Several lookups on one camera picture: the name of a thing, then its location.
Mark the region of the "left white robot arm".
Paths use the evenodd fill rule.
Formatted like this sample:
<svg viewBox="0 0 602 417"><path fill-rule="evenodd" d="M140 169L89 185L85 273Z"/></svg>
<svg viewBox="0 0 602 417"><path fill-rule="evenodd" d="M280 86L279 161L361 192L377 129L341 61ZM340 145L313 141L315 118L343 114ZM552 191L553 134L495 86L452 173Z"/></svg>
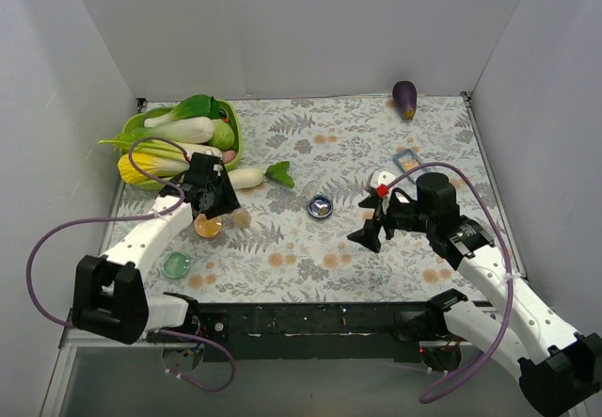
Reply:
<svg viewBox="0 0 602 417"><path fill-rule="evenodd" d="M130 345L144 332L167 328L182 342L199 333L189 311L193 300L180 295L148 297L144 280L170 242L195 218L209 219L240 207L221 159L194 153L180 182L164 186L145 218L100 256L77 265L72 325Z"/></svg>

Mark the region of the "white toy bok choy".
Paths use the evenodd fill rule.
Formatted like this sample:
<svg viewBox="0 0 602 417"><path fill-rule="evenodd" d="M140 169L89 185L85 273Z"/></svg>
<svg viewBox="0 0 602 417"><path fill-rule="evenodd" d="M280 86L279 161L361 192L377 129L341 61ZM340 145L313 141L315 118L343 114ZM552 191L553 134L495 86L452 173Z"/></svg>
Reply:
<svg viewBox="0 0 602 417"><path fill-rule="evenodd" d="M134 139L149 136L183 143L204 143L214 134L213 120L219 116L214 97L197 94L189 97L161 116L146 117L142 126L129 134Z"/></svg>

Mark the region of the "green toy celery stalk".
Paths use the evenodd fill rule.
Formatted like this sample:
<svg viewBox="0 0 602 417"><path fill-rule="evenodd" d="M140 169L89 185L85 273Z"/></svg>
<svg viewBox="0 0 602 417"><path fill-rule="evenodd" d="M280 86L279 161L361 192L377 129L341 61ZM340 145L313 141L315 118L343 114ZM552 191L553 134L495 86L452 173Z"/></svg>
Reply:
<svg viewBox="0 0 602 417"><path fill-rule="evenodd" d="M127 154L132 145L136 142L137 138L135 136L120 133L112 139L100 140L99 144L112 145L114 148L122 150L124 154ZM143 138L142 142L135 146L134 152L143 152L173 159L176 158L176 155L181 155L187 163L190 162L194 153L207 154L222 159L222 152L215 147L190 143L177 144L172 141L167 142L157 138Z"/></svg>

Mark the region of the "blue rectangular pill box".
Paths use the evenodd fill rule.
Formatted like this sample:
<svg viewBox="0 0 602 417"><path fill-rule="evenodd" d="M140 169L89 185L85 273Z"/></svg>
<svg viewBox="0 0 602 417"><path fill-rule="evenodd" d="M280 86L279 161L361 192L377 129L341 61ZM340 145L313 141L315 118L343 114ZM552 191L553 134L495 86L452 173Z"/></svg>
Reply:
<svg viewBox="0 0 602 417"><path fill-rule="evenodd" d="M412 149L405 149L393 155L393 162L401 172L416 170L416 174L421 173L422 164L418 155Z"/></svg>

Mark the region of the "green round pill container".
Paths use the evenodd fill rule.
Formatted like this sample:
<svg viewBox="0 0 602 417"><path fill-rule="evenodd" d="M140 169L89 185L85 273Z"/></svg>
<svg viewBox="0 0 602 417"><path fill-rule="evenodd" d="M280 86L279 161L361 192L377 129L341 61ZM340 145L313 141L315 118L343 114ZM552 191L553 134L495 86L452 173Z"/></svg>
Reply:
<svg viewBox="0 0 602 417"><path fill-rule="evenodd" d="M162 265L164 276L170 280L186 277L190 271L190 258L182 252L171 252Z"/></svg>

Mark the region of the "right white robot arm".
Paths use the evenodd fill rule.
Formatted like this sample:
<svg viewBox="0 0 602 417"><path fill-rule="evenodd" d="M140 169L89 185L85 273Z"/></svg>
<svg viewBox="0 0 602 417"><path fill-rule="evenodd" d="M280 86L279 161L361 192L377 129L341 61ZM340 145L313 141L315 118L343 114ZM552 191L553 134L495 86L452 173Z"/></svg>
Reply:
<svg viewBox="0 0 602 417"><path fill-rule="evenodd" d="M398 178L374 172L360 207L372 218L349 234L378 252L379 236L395 231L425 234L432 250L474 285L501 314L496 320L466 296L450 290L431 298L427 331L437 339L456 335L481 350L473 363L453 372L465 383L487 361L502 366L543 416L560 416L601 390L601 338L584 335L559 317L512 268L508 249L476 220L462 215L456 189L440 172L421 174L411 198Z"/></svg>

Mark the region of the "orange pill bottle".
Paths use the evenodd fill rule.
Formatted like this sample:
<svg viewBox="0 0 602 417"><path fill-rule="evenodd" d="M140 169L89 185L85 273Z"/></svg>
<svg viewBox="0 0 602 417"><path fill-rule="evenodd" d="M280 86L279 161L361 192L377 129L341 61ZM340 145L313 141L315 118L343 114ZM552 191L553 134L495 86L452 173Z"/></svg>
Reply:
<svg viewBox="0 0 602 417"><path fill-rule="evenodd" d="M251 223L251 214L245 209L239 209L234 211L231 216L232 223L239 228L248 227Z"/></svg>

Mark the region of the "purple toy eggplant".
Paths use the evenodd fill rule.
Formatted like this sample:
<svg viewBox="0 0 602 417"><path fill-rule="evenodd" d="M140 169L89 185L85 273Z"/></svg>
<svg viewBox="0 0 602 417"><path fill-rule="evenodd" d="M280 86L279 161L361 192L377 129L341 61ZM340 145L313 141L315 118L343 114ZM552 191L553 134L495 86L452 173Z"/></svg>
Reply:
<svg viewBox="0 0 602 417"><path fill-rule="evenodd" d="M410 81L397 82L391 92L393 102L404 120L413 120L417 111L418 92Z"/></svg>

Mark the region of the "orange round pill container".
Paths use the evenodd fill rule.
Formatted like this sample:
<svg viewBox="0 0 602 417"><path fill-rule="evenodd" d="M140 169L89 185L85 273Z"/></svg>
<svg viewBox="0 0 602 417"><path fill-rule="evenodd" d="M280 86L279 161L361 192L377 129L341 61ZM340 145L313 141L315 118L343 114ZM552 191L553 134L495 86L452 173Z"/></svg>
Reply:
<svg viewBox="0 0 602 417"><path fill-rule="evenodd" d="M201 238L214 238L222 231L223 222L221 217L207 218L200 214L194 222L195 233Z"/></svg>

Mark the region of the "yellow toy napa cabbage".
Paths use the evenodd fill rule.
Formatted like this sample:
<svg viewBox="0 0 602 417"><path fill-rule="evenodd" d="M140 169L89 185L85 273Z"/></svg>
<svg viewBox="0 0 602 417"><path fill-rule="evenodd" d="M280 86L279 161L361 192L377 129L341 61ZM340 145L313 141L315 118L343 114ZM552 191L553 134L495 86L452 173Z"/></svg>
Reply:
<svg viewBox="0 0 602 417"><path fill-rule="evenodd" d="M134 152L135 164L144 172L161 179L173 177L188 170L188 163L181 155L176 158L164 158L143 152ZM150 178L136 169L127 154L118 161L118 171L121 179L127 184L140 184L149 181Z"/></svg>

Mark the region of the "floral table mat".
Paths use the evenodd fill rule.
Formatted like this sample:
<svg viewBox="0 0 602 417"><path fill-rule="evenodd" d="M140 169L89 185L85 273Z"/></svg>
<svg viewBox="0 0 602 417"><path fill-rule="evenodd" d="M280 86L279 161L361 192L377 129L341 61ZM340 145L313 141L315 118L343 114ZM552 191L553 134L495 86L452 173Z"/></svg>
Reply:
<svg viewBox="0 0 602 417"><path fill-rule="evenodd" d="M379 253L352 243L371 211L358 207L376 170L396 172L393 155L412 149L434 161L456 187L462 212L487 229L502 228L494 189L463 98L422 96L404 121L387 96L239 100L245 167L290 162L294 188L265 182L238 194L248 227L223 219L220 234L182 231L167 252L190 258L188 275L164 276L160 256L145 279L153 296L181 293L201 302L424 301L454 288L480 292L437 257L420 233L396 232ZM302 196L311 181L333 213L315 219Z"/></svg>

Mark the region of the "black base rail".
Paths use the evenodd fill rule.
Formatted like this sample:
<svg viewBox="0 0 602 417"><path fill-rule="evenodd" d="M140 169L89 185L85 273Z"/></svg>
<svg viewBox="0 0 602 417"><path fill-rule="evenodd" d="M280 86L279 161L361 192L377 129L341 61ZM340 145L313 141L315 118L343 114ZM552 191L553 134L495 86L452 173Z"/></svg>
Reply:
<svg viewBox="0 0 602 417"><path fill-rule="evenodd" d="M499 332L499 321L466 296L449 290L424 303L188 303L182 323L154 323L140 305L113 310L76 304L76 329L124 345L139 341L201 351L206 361L224 361L211 349L225 347L237 360L414 359L409 349L420 342L459 337L486 351Z"/></svg>

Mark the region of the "blue round pill container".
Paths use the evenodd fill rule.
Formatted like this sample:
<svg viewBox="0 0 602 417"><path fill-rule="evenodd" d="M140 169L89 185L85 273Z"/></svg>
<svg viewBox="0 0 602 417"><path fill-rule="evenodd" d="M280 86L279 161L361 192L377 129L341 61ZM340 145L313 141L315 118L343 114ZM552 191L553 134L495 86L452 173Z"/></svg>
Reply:
<svg viewBox="0 0 602 417"><path fill-rule="evenodd" d="M333 213L333 202L327 196L315 195L308 200L306 208L311 217L326 219Z"/></svg>

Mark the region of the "green toy cabbage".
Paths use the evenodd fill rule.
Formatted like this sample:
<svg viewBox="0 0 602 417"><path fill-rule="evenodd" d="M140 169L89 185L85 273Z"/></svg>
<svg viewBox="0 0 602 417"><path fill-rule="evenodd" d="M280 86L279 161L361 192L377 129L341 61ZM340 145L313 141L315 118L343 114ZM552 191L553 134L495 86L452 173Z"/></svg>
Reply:
<svg viewBox="0 0 602 417"><path fill-rule="evenodd" d="M230 125L223 120L213 120L213 135L207 144L220 151L227 151L233 147L235 134Z"/></svg>

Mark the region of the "white toy radish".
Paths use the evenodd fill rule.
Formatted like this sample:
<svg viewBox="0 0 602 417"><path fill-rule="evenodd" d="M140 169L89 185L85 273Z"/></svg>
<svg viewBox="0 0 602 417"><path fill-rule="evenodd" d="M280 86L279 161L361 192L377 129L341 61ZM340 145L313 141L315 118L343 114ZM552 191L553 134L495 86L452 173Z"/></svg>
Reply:
<svg viewBox="0 0 602 417"><path fill-rule="evenodd" d="M289 174L290 162L282 161L269 166L266 171L260 168L236 168L229 172L230 182L235 190L249 189L262 184L265 180L294 188Z"/></svg>

